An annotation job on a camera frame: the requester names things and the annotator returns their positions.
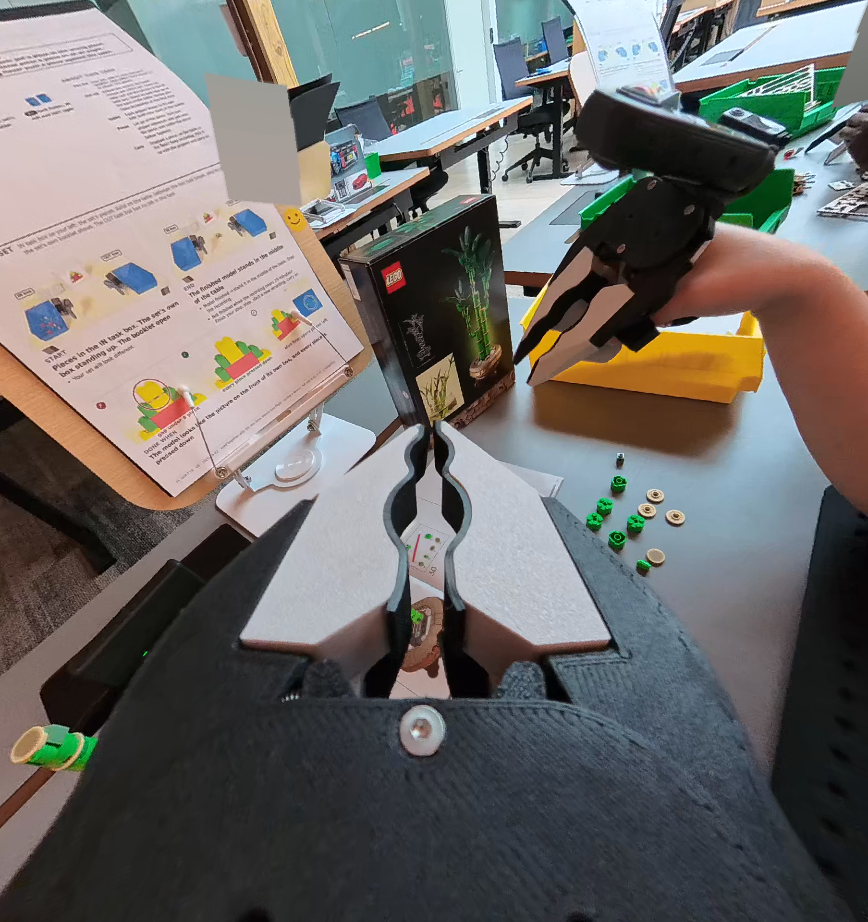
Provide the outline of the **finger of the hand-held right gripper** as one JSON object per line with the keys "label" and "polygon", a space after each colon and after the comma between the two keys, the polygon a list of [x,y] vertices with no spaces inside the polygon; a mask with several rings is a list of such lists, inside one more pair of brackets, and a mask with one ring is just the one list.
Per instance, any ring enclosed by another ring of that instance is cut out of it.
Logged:
{"label": "finger of the hand-held right gripper", "polygon": [[606,286],[589,304],[576,302],[554,330],[555,343],[533,363],[528,385],[540,386],[580,362],[607,363],[622,349],[617,338],[597,347],[591,337],[624,306],[624,284]]}
{"label": "finger of the hand-held right gripper", "polygon": [[619,283],[619,271],[596,261],[582,241],[575,242],[534,304],[514,363],[522,363],[546,338],[552,342],[537,363],[549,364],[564,356],[573,362],[589,359],[605,348],[610,333],[599,344],[593,340],[623,307],[624,284]]}

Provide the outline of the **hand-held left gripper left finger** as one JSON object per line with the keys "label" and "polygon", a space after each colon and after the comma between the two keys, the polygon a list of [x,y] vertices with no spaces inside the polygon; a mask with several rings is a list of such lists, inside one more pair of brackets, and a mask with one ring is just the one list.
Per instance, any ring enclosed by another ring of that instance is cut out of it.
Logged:
{"label": "hand-held left gripper left finger", "polygon": [[430,431],[408,427],[322,490],[240,634],[243,646],[333,660],[388,698],[412,632],[405,528]]}

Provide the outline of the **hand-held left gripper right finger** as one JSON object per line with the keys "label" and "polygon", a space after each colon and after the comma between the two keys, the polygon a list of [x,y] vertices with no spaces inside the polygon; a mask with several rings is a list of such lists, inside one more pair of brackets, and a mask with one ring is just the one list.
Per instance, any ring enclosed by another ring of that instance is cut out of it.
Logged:
{"label": "hand-held left gripper right finger", "polygon": [[487,697],[517,662],[607,649],[611,632],[539,491],[446,422],[434,450],[455,533],[440,635],[451,695]]}

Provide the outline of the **cluster of green round bricks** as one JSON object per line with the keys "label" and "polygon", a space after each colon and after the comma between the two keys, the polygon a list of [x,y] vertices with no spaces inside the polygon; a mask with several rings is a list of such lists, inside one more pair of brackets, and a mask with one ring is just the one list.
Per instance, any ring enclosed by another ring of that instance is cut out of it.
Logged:
{"label": "cluster of green round bricks", "polygon": [[588,530],[604,534],[607,546],[614,552],[621,551],[631,538],[637,537],[646,522],[641,513],[630,513],[621,503],[626,487],[625,476],[613,475],[607,493],[594,503],[585,518]]}

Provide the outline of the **grey desk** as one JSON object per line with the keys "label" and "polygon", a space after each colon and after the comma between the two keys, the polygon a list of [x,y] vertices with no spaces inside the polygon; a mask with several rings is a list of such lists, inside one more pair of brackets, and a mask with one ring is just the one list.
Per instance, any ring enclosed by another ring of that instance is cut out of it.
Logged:
{"label": "grey desk", "polygon": [[[552,384],[515,388],[465,429],[487,453],[564,479],[559,500],[583,518],[625,455],[627,494],[657,487],[682,527],[656,527],[666,563],[648,582],[692,632],[772,767],[813,536],[827,479],[797,432],[770,364],[729,405]],[[94,575],[79,548],[0,499],[0,809],[32,770],[10,749],[47,722],[44,681],[169,559],[224,522],[207,496],[152,512],[123,500],[46,433],[0,434],[0,471],[87,524],[115,554]]]}

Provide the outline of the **person's right hand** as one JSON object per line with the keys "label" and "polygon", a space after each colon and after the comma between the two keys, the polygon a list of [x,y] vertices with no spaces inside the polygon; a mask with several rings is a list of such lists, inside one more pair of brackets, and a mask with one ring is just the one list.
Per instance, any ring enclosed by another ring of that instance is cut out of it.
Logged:
{"label": "person's right hand", "polygon": [[718,222],[715,236],[702,249],[693,268],[677,283],[670,299],[651,316],[658,328],[678,321],[731,315],[742,303],[746,265],[762,235],[754,230]]}

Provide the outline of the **open instruction booklet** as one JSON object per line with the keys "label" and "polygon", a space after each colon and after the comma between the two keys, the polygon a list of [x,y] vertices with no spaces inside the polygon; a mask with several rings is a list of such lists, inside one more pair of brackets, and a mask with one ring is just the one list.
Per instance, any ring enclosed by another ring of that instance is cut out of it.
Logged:
{"label": "open instruction booklet", "polygon": [[[474,687],[459,697],[493,697],[504,671],[513,662],[552,643],[561,643],[571,596],[564,577],[567,552],[559,536],[550,541],[543,500],[552,498],[559,478],[502,463],[506,476],[497,486],[475,495],[472,547],[461,555],[460,594],[466,606],[464,638],[473,641],[464,668]],[[418,514],[403,534],[408,549],[411,598],[424,618],[416,625],[408,666],[402,666],[392,700],[454,697],[441,656],[440,640],[428,640],[434,601],[445,597],[447,547],[454,537],[441,509],[442,482],[434,467],[418,484]]]}

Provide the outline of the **background instruction sheet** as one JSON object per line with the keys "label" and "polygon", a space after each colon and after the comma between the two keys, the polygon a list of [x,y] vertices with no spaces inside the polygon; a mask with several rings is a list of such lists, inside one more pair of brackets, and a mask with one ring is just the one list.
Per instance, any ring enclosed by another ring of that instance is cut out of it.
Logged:
{"label": "background instruction sheet", "polygon": [[667,44],[660,34],[661,2],[570,1],[580,51],[569,63],[569,79],[580,103],[595,89],[646,86],[653,93],[675,90]]}

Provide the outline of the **black toy set box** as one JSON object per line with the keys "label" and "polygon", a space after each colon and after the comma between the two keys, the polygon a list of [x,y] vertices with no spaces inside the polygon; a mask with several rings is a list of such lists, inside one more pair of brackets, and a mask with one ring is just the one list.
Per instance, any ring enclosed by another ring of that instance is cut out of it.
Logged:
{"label": "black toy set box", "polygon": [[493,194],[463,194],[339,265],[399,418],[468,426],[515,384]]}

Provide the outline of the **dark office chair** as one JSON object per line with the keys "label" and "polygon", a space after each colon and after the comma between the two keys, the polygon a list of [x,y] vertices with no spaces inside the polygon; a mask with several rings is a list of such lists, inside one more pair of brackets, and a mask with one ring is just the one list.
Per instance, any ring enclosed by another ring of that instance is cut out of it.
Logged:
{"label": "dark office chair", "polygon": [[336,106],[335,113],[341,127],[352,125],[365,142],[380,142],[392,136],[391,125],[382,112],[377,96],[350,105]]}
{"label": "dark office chair", "polygon": [[524,157],[509,165],[502,174],[502,181],[509,178],[509,173],[516,167],[525,172],[527,183],[534,179],[545,180],[549,176],[534,176],[533,173],[543,159],[552,159],[553,179],[562,179],[569,174],[568,161],[563,154],[563,116],[566,111],[566,80],[554,78],[543,85],[542,97],[534,101],[535,86],[518,86],[520,79],[530,76],[525,61],[520,39],[514,38],[493,45],[497,70],[500,77],[502,98],[511,101],[525,98],[531,102],[531,108],[518,114],[517,128],[513,132],[521,136],[534,138],[534,147]]}

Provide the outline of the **wooden puzzle pieces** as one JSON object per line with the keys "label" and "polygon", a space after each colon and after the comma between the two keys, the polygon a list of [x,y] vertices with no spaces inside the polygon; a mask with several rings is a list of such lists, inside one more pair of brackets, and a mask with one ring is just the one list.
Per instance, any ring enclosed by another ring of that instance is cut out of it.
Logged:
{"label": "wooden puzzle pieces", "polygon": [[832,184],[834,189],[840,187],[843,193],[817,210],[821,218],[836,218],[868,222],[868,182],[851,185],[844,189],[844,182]]}

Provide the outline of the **black electronic box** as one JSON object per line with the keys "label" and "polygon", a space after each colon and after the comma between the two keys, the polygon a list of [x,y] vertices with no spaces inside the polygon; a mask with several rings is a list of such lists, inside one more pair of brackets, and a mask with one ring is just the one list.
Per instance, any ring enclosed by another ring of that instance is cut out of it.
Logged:
{"label": "black electronic box", "polygon": [[169,559],[94,638],[42,685],[48,724],[87,736],[110,716],[151,649],[194,596],[251,540],[217,527],[184,559]]}

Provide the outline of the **small colourful toy box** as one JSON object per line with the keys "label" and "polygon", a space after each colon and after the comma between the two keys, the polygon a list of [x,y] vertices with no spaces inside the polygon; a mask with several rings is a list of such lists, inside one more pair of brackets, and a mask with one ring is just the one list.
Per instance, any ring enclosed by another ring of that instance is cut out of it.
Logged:
{"label": "small colourful toy box", "polygon": [[371,194],[372,180],[358,138],[330,144],[331,189],[329,199],[339,204],[359,201]]}

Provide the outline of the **green bamboo brick model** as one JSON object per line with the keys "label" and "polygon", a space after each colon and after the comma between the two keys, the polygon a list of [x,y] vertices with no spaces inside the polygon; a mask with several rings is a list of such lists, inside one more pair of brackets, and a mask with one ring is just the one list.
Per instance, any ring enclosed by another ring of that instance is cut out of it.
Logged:
{"label": "green bamboo brick model", "polygon": [[10,759],[16,765],[31,765],[54,773],[80,773],[92,758],[97,743],[97,737],[66,726],[34,726],[15,741]]}

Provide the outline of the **printed instruction sheet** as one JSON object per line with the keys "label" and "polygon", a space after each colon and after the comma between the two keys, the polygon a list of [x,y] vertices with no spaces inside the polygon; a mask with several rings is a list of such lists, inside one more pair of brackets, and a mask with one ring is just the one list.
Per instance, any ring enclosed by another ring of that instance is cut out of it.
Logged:
{"label": "printed instruction sheet", "polygon": [[171,496],[361,350],[274,206],[94,3],[0,10],[0,343]]}

